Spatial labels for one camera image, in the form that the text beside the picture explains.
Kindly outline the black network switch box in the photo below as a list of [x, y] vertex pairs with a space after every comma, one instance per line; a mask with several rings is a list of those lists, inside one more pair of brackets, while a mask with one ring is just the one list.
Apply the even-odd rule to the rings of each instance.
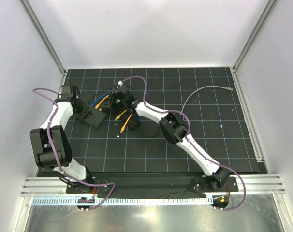
[[105, 117], [106, 117], [106, 113], [102, 112], [98, 109], [95, 108], [89, 108], [92, 110], [92, 119], [89, 120], [81, 120], [87, 124], [89, 124], [90, 126], [93, 126], [95, 128], [98, 128], [99, 125], [104, 121]]

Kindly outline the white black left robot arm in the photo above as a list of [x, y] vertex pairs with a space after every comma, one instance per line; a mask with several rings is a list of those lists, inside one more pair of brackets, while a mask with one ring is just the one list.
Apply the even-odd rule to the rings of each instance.
[[71, 103], [65, 101], [55, 103], [46, 122], [30, 131], [34, 159], [39, 168], [59, 172], [65, 176], [61, 180], [66, 184], [83, 193], [90, 193], [94, 188], [90, 171], [73, 158], [72, 149], [64, 131], [72, 115]]

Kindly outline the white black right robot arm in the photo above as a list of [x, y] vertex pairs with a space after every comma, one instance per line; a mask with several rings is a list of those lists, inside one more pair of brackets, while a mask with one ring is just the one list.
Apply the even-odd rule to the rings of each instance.
[[104, 105], [111, 112], [126, 112], [156, 122], [164, 138], [184, 150], [201, 167], [214, 191], [222, 191], [227, 187], [229, 171], [195, 141], [190, 133], [190, 121], [182, 112], [155, 107], [146, 101], [137, 100], [130, 92], [122, 91], [110, 92]]

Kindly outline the black power adapter brick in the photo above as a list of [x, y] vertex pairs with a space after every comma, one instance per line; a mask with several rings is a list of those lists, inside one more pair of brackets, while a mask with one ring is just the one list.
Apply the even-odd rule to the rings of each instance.
[[[127, 119], [129, 118], [130, 114], [128, 113], [125, 113], [123, 114], [120, 119], [123, 121], [123, 122], [126, 122]], [[138, 126], [140, 125], [140, 120], [139, 120], [139, 116], [137, 114], [133, 114], [128, 123], [127, 123], [127, 126], [129, 126], [130, 128], [137, 128]]]

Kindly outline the black grid cutting mat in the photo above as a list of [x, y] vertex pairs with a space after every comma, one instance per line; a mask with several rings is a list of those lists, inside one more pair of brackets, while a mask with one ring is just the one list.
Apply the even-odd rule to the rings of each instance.
[[71, 69], [65, 83], [106, 114], [65, 128], [91, 172], [262, 172], [228, 67]]

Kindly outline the aluminium front frame rail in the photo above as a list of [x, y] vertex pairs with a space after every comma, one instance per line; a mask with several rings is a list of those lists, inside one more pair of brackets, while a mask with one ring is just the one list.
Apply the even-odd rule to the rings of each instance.
[[[247, 194], [284, 194], [284, 186], [279, 175], [243, 175]], [[64, 194], [66, 184], [58, 177], [28, 177], [21, 190], [21, 196], [48, 196]]]

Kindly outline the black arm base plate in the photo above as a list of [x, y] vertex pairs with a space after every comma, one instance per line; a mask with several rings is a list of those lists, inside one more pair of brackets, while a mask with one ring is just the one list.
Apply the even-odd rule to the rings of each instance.
[[146, 175], [121, 176], [114, 178], [116, 186], [112, 192], [116, 198], [164, 198], [182, 197], [191, 193], [238, 192], [234, 177], [229, 177], [223, 187], [214, 184], [205, 176]]

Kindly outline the left aluminium corner post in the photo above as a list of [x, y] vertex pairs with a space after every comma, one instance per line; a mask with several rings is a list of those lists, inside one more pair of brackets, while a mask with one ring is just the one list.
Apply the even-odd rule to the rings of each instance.
[[54, 61], [55, 65], [57, 66], [58, 70], [64, 76], [66, 73], [66, 69], [64, 68], [58, 55], [56, 54], [56, 51], [53, 48], [45, 30], [43, 29], [36, 13], [34, 12], [32, 6], [31, 6], [30, 2], [28, 0], [19, 0], [19, 2], [22, 5], [23, 9], [25, 10], [30, 21], [32, 22], [35, 30], [37, 31], [40, 39], [42, 40], [45, 48], [47, 49], [48, 53], [50, 54], [52, 60]]

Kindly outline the aluminium corner post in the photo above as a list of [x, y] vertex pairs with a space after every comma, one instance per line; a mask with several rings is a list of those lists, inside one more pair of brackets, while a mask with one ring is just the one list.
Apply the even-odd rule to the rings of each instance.
[[31, 6], [30, 2], [28, 0], [19, 0], [19, 2], [22, 5], [23, 9], [25, 10], [30, 21], [32, 22], [35, 30], [37, 31], [40, 39], [42, 40], [45, 48], [47, 49], [48, 53], [50, 54], [52, 60], [54, 61], [55, 65], [57, 66], [58, 70], [64, 76], [66, 73], [66, 69], [64, 68], [58, 55], [56, 54], [56, 51], [53, 48], [45, 30], [43, 29], [36, 13], [34, 12], [32, 6]]
[[236, 72], [238, 68], [241, 66], [243, 60], [245, 59], [247, 53], [251, 49], [255, 40], [258, 38], [259, 33], [263, 29], [268, 17], [271, 15], [273, 9], [275, 8], [278, 0], [268, 0], [263, 11], [261, 12], [257, 22], [255, 23], [245, 45], [243, 46], [235, 64], [233, 65], [233, 70]]

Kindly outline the right aluminium corner post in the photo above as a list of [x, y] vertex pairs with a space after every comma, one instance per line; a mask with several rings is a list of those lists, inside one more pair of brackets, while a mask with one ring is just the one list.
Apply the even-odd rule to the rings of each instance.
[[243, 46], [235, 64], [233, 65], [233, 70], [236, 72], [238, 68], [241, 66], [243, 60], [245, 59], [247, 53], [251, 49], [255, 40], [258, 38], [259, 33], [263, 29], [268, 17], [271, 15], [273, 9], [275, 8], [278, 0], [268, 0], [263, 11], [261, 12], [257, 22], [255, 23], [245, 45]]

